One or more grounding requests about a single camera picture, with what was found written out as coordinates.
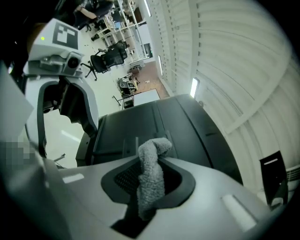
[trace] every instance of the chair base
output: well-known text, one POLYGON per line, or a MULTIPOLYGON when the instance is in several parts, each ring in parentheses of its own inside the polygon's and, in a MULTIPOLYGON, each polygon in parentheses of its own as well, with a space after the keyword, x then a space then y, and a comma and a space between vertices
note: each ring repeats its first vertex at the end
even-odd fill
POLYGON ((85 78, 87 78, 88 75, 89 75, 91 72, 93 72, 93 74, 94 74, 94 76, 95 76, 95 78, 96 78, 95 81, 97 81, 97 76, 96 76, 95 69, 94 69, 94 67, 92 66, 92 64, 91 64, 90 61, 88 61, 88 63, 89 63, 90 65, 87 65, 87 64, 85 64, 85 63, 81 63, 81 64, 80 64, 80 66, 84 65, 84 66, 86 66, 87 68, 90 69, 89 73, 85 76, 85 78))

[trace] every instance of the gray cloth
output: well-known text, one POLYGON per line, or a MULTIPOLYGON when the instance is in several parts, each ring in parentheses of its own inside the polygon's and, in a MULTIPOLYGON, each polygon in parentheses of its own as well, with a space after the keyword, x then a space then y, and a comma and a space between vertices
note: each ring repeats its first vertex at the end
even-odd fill
POLYGON ((153 203, 165 195, 164 175, 158 164, 158 155, 163 155, 172 147, 166 138, 156 138, 139 147, 142 174, 137 189, 138 212, 142 220, 149 220, 155 214, 153 203))

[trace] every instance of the brown floor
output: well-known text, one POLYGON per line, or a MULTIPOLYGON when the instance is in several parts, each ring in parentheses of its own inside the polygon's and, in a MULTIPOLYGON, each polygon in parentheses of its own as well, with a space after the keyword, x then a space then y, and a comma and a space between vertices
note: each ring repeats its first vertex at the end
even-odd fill
POLYGON ((158 77, 155 61, 146 63, 146 66, 143 67, 135 77, 141 83, 138 85, 138 90, 134 92, 134 94, 156 89, 160 99, 169 97, 168 92, 158 77))

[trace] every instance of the ceiling light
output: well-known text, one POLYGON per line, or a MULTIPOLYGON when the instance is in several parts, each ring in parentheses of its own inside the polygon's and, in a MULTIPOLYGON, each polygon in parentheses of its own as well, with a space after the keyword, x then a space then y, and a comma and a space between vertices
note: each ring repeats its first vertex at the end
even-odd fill
POLYGON ((147 8, 147 12, 149 14, 149 17, 151 17, 152 15, 151 15, 151 12, 150 12, 149 4, 148 4, 147 0, 144 0, 144 2, 145 2, 145 5, 146 5, 146 8, 147 8))
POLYGON ((159 66, 160 66, 160 72, 161 72, 161 75, 163 75, 164 72, 163 72, 163 68, 162 68, 162 66, 161 66, 161 59, 160 59, 160 56, 158 56, 158 61, 159 61, 159 66))
POLYGON ((194 98, 195 94, 196 94, 196 90, 199 84, 199 80, 196 78, 193 78, 193 82, 192 82, 192 88, 191 88, 191 93, 190 95, 194 98))

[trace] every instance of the black and white square marker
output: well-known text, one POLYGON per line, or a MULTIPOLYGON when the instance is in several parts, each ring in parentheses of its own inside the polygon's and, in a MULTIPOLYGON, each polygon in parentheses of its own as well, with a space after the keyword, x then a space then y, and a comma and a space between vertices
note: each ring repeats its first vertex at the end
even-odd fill
POLYGON ((52 43, 78 50, 78 32, 65 24, 57 22, 52 43))

